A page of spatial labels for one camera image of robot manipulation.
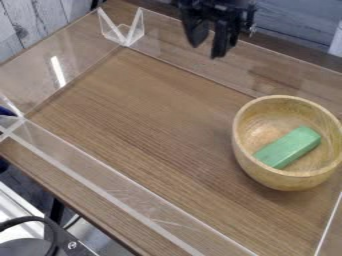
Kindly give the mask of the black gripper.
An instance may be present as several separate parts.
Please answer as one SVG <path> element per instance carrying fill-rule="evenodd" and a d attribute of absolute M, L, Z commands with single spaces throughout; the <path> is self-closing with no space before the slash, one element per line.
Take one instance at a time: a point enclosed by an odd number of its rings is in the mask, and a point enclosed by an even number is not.
<path fill-rule="evenodd" d="M 211 58 L 222 58 L 236 46 L 240 30 L 255 26 L 256 3 L 252 0 L 176 0 L 188 43 L 196 48 L 208 37 L 214 24 Z"/>

